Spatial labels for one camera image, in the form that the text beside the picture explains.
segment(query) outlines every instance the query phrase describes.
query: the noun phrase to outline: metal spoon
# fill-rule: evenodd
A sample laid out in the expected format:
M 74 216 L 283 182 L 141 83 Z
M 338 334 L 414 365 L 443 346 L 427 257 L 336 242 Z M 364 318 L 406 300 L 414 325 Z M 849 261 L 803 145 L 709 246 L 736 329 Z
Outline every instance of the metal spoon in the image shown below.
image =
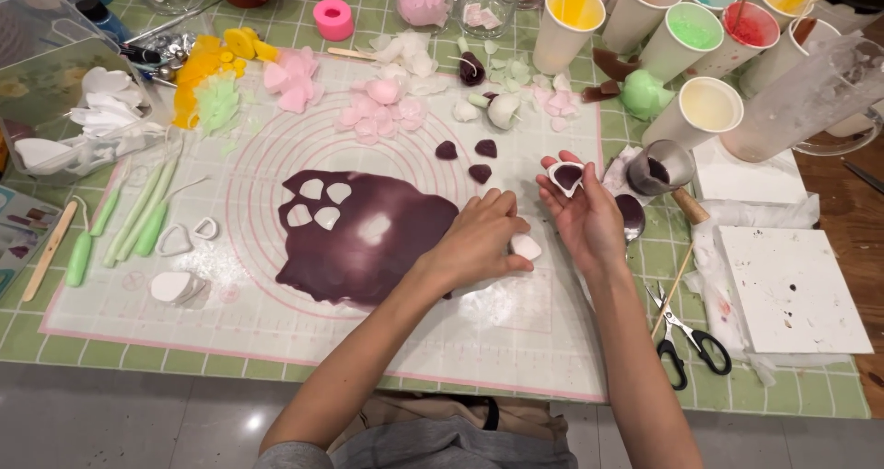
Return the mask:
M 617 208 L 623 214 L 623 237 L 628 248 L 629 242 L 642 236 L 642 233 L 645 232 L 645 209 L 632 195 L 617 195 L 614 201 L 617 202 Z

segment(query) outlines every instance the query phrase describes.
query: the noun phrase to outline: white foam board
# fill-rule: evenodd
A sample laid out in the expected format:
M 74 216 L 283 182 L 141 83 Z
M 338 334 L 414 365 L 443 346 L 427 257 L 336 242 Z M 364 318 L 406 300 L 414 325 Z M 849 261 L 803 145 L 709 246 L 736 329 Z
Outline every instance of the white foam board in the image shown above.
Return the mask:
M 872 353 L 826 233 L 717 226 L 731 303 L 758 353 Z
M 791 150 L 753 164 L 731 155 L 718 136 L 693 150 L 698 200 L 737 200 L 752 204 L 799 203 L 807 198 Z

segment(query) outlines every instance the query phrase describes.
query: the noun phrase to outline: white petal cutter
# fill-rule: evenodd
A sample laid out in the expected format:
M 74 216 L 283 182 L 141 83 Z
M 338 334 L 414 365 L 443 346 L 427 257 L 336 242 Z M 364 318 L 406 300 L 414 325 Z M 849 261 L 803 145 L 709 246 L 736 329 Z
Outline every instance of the white petal cutter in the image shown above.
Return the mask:
M 205 227 L 209 228 L 209 232 L 203 232 Z M 212 241 L 218 236 L 218 223 L 212 217 L 203 217 L 200 223 L 193 228 L 193 235 L 206 241 Z
M 190 272 L 163 272 L 150 281 L 150 295 L 167 304 L 183 304 L 205 285 Z
M 577 177 L 576 181 L 574 181 L 574 184 L 571 184 L 571 187 L 567 189 L 561 185 L 561 182 L 556 177 L 556 172 L 566 166 L 568 166 L 569 168 L 580 169 L 580 175 Z M 565 193 L 566 197 L 570 198 L 574 195 L 574 192 L 577 191 L 577 186 L 580 186 L 580 184 L 583 182 L 583 164 L 578 164 L 576 162 L 556 162 L 550 165 L 550 167 L 547 169 L 547 177 L 550 178 L 550 181 L 552 181 L 553 184 L 558 186 L 562 193 Z
M 166 250 L 166 240 L 171 236 L 171 234 L 175 231 L 181 231 L 182 236 L 184 237 L 184 242 L 180 246 L 176 246 L 174 248 L 169 248 Z M 165 230 L 161 233 L 160 238 L 157 239 L 157 246 L 154 247 L 157 251 L 157 255 L 160 257 L 174 257 L 175 255 L 181 255 L 182 253 L 187 253 L 191 249 L 193 249 L 193 244 L 190 243 L 190 237 L 187 235 L 187 228 L 180 224 L 171 224 L 165 228 Z

